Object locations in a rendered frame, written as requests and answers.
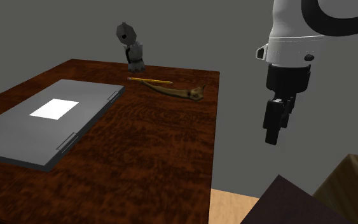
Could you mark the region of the brown curved bone-shaped object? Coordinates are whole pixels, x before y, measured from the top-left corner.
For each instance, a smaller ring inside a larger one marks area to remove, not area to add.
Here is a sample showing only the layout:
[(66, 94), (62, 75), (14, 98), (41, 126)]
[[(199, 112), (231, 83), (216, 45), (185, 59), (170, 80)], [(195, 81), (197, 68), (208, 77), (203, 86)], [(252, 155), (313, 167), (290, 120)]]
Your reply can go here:
[(181, 99), (189, 99), (195, 102), (201, 101), (203, 99), (203, 94), (206, 87), (206, 85), (202, 85), (201, 87), (196, 87), (192, 89), (176, 89), (152, 85), (145, 81), (141, 81), (141, 83), (149, 87), (151, 90), (154, 90), (155, 92), (161, 93), (163, 95)]

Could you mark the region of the grey moka pot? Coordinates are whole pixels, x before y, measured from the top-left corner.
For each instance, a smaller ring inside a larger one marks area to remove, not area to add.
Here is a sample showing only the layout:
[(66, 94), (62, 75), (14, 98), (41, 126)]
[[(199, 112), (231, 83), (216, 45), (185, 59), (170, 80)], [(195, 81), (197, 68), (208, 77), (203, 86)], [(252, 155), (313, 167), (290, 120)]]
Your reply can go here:
[(128, 71), (131, 73), (141, 73), (145, 71), (143, 44), (137, 41), (134, 28), (126, 22), (122, 22), (116, 28), (116, 36), (120, 43), (123, 44)]

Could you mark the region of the yellow pencil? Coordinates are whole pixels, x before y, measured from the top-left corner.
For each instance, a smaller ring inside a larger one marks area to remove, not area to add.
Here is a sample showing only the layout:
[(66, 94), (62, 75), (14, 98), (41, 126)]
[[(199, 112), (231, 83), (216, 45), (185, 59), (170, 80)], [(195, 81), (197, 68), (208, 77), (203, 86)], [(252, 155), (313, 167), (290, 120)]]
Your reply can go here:
[(152, 83), (174, 84), (174, 82), (172, 82), (172, 81), (154, 80), (154, 79), (146, 79), (146, 78), (128, 77), (127, 80), (130, 80), (130, 81), (144, 81), (144, 82), (152, 82)]

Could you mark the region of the grey closed laptop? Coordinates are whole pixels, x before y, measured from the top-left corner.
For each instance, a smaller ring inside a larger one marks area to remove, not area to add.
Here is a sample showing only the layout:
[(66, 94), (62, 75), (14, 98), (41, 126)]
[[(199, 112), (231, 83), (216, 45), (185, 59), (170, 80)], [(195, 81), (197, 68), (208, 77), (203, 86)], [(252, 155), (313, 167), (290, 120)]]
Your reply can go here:
[(61, 79), (0, 115), (0, 162), (50, 171), (124, 93)]

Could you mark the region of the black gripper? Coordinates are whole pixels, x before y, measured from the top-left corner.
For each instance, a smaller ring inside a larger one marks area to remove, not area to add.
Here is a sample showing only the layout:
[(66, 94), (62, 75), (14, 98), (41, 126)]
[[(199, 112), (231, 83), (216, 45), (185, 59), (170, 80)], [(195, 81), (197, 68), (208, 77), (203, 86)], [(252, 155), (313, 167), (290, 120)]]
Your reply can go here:
[(274, 100), (266, 104), (263, 128), (265, 142), (276, 145), (281, 128), (287, 128), (290, 114), (294, 109), (296, 94), (308, 88), (311, 65), (306, 67), (279, 67), (268, 65), (266, 87), (275, 93)]

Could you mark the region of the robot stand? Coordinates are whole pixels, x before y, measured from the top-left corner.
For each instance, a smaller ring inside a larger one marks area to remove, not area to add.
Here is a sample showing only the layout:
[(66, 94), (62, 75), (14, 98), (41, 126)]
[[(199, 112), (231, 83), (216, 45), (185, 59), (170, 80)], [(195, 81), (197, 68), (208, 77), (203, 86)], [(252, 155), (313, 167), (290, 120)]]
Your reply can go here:
[(278, 175), (240, 224), (353, 224)]

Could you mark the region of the brown wooden box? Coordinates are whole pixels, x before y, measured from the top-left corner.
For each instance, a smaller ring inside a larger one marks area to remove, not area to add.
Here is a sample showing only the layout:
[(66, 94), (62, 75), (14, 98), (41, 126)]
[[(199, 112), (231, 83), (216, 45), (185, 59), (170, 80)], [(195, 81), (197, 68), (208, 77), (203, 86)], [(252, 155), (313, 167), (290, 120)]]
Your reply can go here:
[(348, 154), (313, 197), (348, 221), (358, 224), (358, 155)]

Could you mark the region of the brown wooden desk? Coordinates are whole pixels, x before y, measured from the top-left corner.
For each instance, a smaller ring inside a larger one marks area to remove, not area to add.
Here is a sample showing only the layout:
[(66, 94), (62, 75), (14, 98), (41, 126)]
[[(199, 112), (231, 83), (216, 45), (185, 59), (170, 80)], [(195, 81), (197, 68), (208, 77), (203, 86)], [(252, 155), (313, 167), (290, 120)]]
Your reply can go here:
[(0, 224), (209, 224), (219, 73), (148, 66), (194, 102), (137, 82), (125, 64), (71, 59), (0, 93), (0, 114), (59, 79), (124, 94), (50, 172), (0, 163)]

